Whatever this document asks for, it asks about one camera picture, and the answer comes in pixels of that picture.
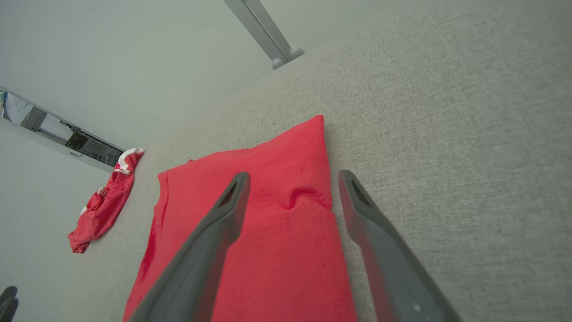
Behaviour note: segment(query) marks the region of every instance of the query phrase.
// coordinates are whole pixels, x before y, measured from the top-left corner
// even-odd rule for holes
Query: red cloth
[[[243,229],[229,248],[212,321],[355,321],[334,214],[324,118],[257,147],[218,152],[159,174],[149,244],[127,321],[240,171],[251,176]]]
[[[77,228],[67,235],[74,253],[85,252],[91,241],[99,239],[115,224],[133,187],[133,172],[143,153],[142,148],[132,148],[121,154],[107,185],[89,199]]]

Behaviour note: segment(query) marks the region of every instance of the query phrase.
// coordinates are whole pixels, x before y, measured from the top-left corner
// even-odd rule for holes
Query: metal bar
[[[42,126],[43,121],[46,119],[47,113],[37,107],[32,107],[32,110],[24,119],[20,126],[23,126],[31,131],[38,131]]]
[[[29,129],[27,129],[25,127],[21,127],[20,125],[12,122],[10,120],[1,119],[1,118],[0,118],[0,128],[5,128],[12,133],[15,133],[19,136],[23,136],[23,137],[25,137],[29,140],[32,140],[32,141],[34,141],[37,144],[40,144],[42,146],[48,147],[48,148],[52,149],[53,151],[56,151],[58,153],[65,155],[66,158],[72,157],[70,155],[70,152],[73,151],[71,148],[63,145],[60,142],[54,141],[51,138],[48,138],[47,136],[41,134],[40,132],[32,132]],[[105,172],[113,173],[113,167],[112,166],[109,166],[108,164],[105,164],[103,162],[96,161],[95,159],[92,159],[90,157],[74,158],[74,159],[77,159],[77,160],[79,160],[85,164],[88,164],[92,167],[96,167],[96,168],[103,170]]]
[[[224,2],[272,61],[280,59],[285,64],[290,60],[289,56],[286,58],[282,54],[272,37],[243,0],[224,0]]]
[[[22,96],[20,96],[20,95],[18,95],[18,94],[15,94],[15,93],[12,92],[12,91],[7,90],[6,88],[4,88],[4,87],[2,87],[2,86],[0,86],[0,90],[2,90],[2,91],[4,91],[4,92],[7,92],[7,93],[10,93],[11,95],[16,96],[17,98],[23,100],[24,102],[26,102],[26,103],[28,103],[28,104],[34,106],[34,107],[37,107],[38,109],[40,109],[40,110],[42,110],[42,111],[48,113],[49,115],[52,115],[53,117],[55,117],[55,118],[58,119],[58,120],[62,120],[62,121],[64,121],[65,123],[68,123],[68,124],[71,124],[71,125],[73,125],[73,126],[75,126],[75,127],[78,127],[77,125],[75,125],[74,123],[72,123],[72,122],[70,122],[70,121],[67,121],[67,120],[64,119],[63,117],[59,117],[58,115],[56,115],[56,114],[54,114],[54,113],[52,113],[52,112],[50,112],[50,111],[44,109],[43,107],[39,106],[38,104],[32,103],[32,102],[29,101],[29,100],[26,100],[26,99],[23,98]],[[116,148],[116,149],[118,149],[118,150],[120,150],[120,151],[125,151],[125,150],[126,150],[126,149],[119,148],[119,147],[117,147],[116,145],[107,142],[106,140],[101,139],[101,138],[100,138],[99,136],[97,136],[97,135],[93,135],[91,132],[86,131],[86,130],[83,129],[82,127],[78,127],[78,128],[80,128],[82,132],[91,135],[91,136],[94,137],[95,139],[97,139],[97,140],[99,140],[99,141],[102,141],[102,142],[104,142],[105,144],[107,144],[107,145],[109,145],[109,146],[111,146],[111,147],[113,147],[113,148]]]
[[[286,41],[286,38],[284,38],[284,35],[282,35],[282,32],[280,32],[280,29],[278,29],[278,26],[276,26],[274,20],[272,20],[272,17],[270,17],[268,11],[266,11],[266,8],[262,5],[260,0],[244,1],[250,7],[256,18],[258,18],[262,26],[266,29],[270,37],[272,37],[276,46],[278,46],[284,57],[286,57],[286,60],[291,61],[292,58],[290,57],[290,50],[292,48],[290,47],[290,44],[288,44],[288,41]]]
[[[46,138],[48,138],[48,139],[50,139],[50,140],[52,140],[52,141],[56,141],[57,143],[59,143],[59,144],[61,144],[61,145],[63,145],[63,146],[65,146],[66,143],[67,143],[67,140],[66,140],[66,139],[61,138],[61,137],[59,137],[59,136],[57,136],[57,135],[55,135],[55,134],[53,134],[53,133],[51,133],[51,132],[48,132],[48,131],[46,131],[46,130],[44,130],[44,129],[39,129],[39,130],[36,131],[36,133],[41,134],[41,135],[45,136]]]

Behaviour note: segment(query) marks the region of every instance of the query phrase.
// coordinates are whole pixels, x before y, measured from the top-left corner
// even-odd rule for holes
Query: gray fabric surface
[[[333,211],[374,319],[337,172],[354,171],[465,321],[564,321],[572,303],[572,4],[407,2],[149,146],[115,226],[81,256],[69,319],[119,321],[157,174],[325,116]]]

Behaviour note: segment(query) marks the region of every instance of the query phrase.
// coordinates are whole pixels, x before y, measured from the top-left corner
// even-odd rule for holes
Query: folded red fabric
[[[85,252],[91,241],[100,238],[115,224],[133,187],[135,166],[143,153],[142,148],[123,152],[107,185],[99,188],[89,199],[81,211],[77,228],[67,235],[74,253]]]
[[[355,321],[331,212],[324,118],[257,147],[218,152],[159,175],[161,193],[124,321],[240,171],[251,192],[229,248],[212,321]]]

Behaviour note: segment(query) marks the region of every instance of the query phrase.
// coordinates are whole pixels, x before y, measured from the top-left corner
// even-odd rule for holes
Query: sofa cushion
[[[572,6],[415,0],[147,147],[115,226],[78,260],[71,320],[119,321],[160,172],[325,116],[358,319],[374,318],[337,171],[352,170],[465,321],[564,320],[572,287]]]

